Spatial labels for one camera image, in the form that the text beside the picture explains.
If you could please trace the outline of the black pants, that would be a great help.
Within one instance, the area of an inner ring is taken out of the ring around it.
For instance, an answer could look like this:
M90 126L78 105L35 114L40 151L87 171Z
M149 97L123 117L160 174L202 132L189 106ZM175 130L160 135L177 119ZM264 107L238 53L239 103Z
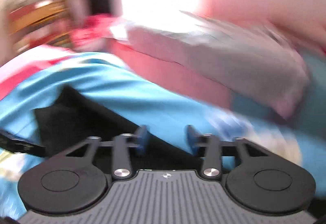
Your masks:
M138 125L65 86L54 103L36 108L34 116L46 157L52 157L89 136L111 141L134 133ZM145 155L130 154L133 170L199 170L200 158L151 135Z

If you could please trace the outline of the blue floral bed sheet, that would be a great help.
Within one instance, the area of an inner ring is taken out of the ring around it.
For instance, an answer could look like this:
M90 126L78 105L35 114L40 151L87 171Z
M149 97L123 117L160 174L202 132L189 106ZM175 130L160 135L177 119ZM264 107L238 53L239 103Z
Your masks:
M18 182L25 172L51 157L9 152L26 155L27 163L13 183L1 179L1 223L325 223L325 202L317 200L325 196L324 140L311 140L172 93L136 75L108 53L74 53L43 45L4 64L1 129L42 146L34 110L52 105L65 86L138 127L146 126L149 138L155 135L191 155L188 125L222 141L247 139L308 171L316 182L313 200L304 211L263 215L238 205L221 183L202 179L199 170L139 169L133 170L130 179L113 181L89 208L45 215L26 209ZM110 174L110 154L104 149L97 151L93 164Z

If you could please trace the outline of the wooden shelf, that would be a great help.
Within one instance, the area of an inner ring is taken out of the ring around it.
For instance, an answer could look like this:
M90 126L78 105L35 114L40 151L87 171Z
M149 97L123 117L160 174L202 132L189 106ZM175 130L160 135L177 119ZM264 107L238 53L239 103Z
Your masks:
M21 54L39 45L72 48L71 16L64 0L44 0L7 14L13 50Z

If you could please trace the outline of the grey pink blanket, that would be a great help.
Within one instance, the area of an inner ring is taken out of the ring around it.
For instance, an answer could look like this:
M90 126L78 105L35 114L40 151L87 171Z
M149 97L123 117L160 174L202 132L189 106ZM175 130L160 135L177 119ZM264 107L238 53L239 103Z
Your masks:
M288 118L310 83L300 54L269 26L148 12L119 18L110 32L113 52L138 75L224 108L235 92Z

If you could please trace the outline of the pink folded clothes pile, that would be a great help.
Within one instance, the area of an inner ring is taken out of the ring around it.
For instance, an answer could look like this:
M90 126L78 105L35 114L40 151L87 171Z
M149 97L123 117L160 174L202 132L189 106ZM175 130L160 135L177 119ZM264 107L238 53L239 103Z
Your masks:
M91 15L83 26L70 31L72 50L75 52L107 52L113 39L110 27L118 20L107 14Z

